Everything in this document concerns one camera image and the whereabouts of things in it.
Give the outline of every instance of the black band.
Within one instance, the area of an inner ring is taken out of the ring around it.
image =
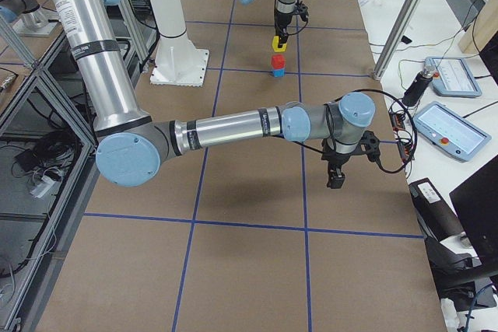
[[[183,36],[186,32],[187,32],[187,29],[185,29],[185,30],[184,30],[184,32],[183,32],[182,34],[175,35],[174,37],[168,37],[167,35],[164,35],[164,34],[162,34],[162,33],[160,33],[160,36],[161,36],[161,37],[168,38],[168,39],[175,39],[175,38],[179,38],[179,37]]]
[[[181,156],[180,149],[178,148],[178,142],[177,142],[177,133],[174,128],[174,123],[175,121],[170,121],[170,141],[171,141],[171,146],[173,147],[173,152],[177,156]]]
[[[275,109],[277,109],[277,114],[279,115],[279,126],[280,126],[279,134],[281,134],[282,133],[282,114],[280,113],[280,108],[275,107]]]
[[[77,61],[80,58],[85,58],[86,56],[90,56],[91,54],[99,54],[100,52],[119,50],[119,43],[114,39],[96,40],[94,42],[80,44],[79,46],[71,48],[72,56]]]
[[[201,149],[201,142],[199,141],[199,136],[197,134],[197,121],[187,122],[187,140],[188,145],[192,151],[196,149]]]
[[[263,138],[270,136],[272,134],[272,127],[270,125],[270,118],[266,108],[259,108],[259,120],[261,121],[261,129],[263,131]]]
[[[30,9],[29,11],[24,11],[23,14],[31,13],[31,12],[37,11],[38,9],[40,9],[39,4],[37,4],[36,7],[34,7],[33,9]]]
[[[100,138],[101,136],[108,136],[111,134],[116,134],[117,132],[123,132],[129,130],[130,128],[137,128],[138,126],[142,126],[143,124],[148,124],[152,122],[153,119],[150,116],[139,118],[138,120],[134,120],[131,122],[127,122],[125,124],[120,124],[118,126],[114,126],[113,128],[104,128],[103,130],[96,131],[95,135]]]

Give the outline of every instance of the computer monitor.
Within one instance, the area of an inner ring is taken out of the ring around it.
[[[450,199],[482,262],[453,281],[489,277],[498,285],[498,156],[451,191]]]

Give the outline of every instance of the blue block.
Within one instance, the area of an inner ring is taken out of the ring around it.
[[[272,69],[273,76],[276,78],[283,77],[286,72],[285,68],[281,69]]]

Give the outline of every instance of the cardboard surface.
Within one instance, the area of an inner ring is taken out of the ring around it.
[[[310,2],[322,28],[290,37],[281,79],[269,73],[271,0],[183,1],[189,37],[212,56],[202,88],[142,75],[137,96],[155,121],[380,88],[356,0]],[[371,129],[388,142],[384,99],[372,97]],[[382,147],[385,167],[398,166]],[[444,331],[403,175],[354,157],[343,189],[329,190],[326,168],[266,138],[189,152],[141,187],[100,178],[37,330]]]

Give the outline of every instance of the electronics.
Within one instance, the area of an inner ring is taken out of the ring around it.
[[[420,134],[448,155],[469,161],[491,136],[437,101],[413,117]]]
[[[31,149],[21,152],[15,156],[14,159],[25,173],[30,172],[35,167],[40,165],[40,160],[35,156]]]
[[[498,286],[498,156],[450,192],[454,210],[484,265],[493,265]]]
[[[463,232],[460,221],[427,178],[409,184],[413,205],[438,241]]]
[[[439,96],[478,97],[482,91],[464,58],[426,58],[437,68],[433,89]]]

